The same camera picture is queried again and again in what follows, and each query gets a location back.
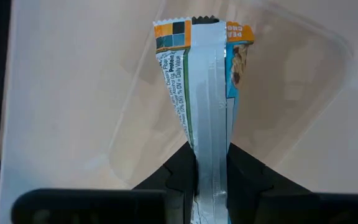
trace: white surface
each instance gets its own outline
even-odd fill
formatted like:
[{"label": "white surface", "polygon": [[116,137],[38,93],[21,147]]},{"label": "white surface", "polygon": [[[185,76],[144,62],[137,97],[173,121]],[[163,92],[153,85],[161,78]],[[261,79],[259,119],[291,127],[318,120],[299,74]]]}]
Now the white surface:
[{"label": "white surface", "polygon": [[13,1],[0,223],[32,189],[131,188],[185,142],[151,23],[179,16],[255,30],[236,144],[311,190],[358,192],[358,2],[279,4],[288,12],[238,0]]}]

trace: clear plastic container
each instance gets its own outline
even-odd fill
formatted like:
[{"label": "clear plastic container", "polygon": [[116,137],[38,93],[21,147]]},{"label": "clear plastic container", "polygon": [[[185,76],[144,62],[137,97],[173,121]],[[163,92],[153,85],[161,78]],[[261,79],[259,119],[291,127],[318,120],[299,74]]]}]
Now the clear plastic container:
[{"label": "clear plastic container", "polygon": [[295,181],[305,172],[283,160],[353,71],[343,39],[297,16],[298,1],[282,3],[291,11],[240,0],[12,4],[0,223],[32,189],[129,189],[186,141],[155,59],[154,20],[215,15],[252,26],[232,141]]}]

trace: snack bar wrapper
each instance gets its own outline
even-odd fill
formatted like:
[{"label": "snack bar wrapper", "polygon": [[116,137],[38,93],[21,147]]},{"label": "snack bar wrapper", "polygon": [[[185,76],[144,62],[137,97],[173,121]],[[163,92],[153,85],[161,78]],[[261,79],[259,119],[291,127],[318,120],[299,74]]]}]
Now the snack bar wrapper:
[{"label": "snack bar wrapper", "polygon": [[157,21],[154,31],[156,58],[198,161],[191,222],[227,223],[226,154],[254,35],[213,16]]}]

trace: granola bar wrapper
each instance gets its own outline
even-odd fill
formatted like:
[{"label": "granola bar wrapper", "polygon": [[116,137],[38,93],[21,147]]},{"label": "granola bar wrapper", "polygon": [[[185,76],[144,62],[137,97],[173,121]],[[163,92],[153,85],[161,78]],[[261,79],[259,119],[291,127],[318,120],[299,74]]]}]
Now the granola bar wrapper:
[{"label": "granola bar wrapper", "polygon": [[226,154],[254,35],[213,16],[157,21],[154,31],[156,58],[198,161],[191,222],[228,223]]}]

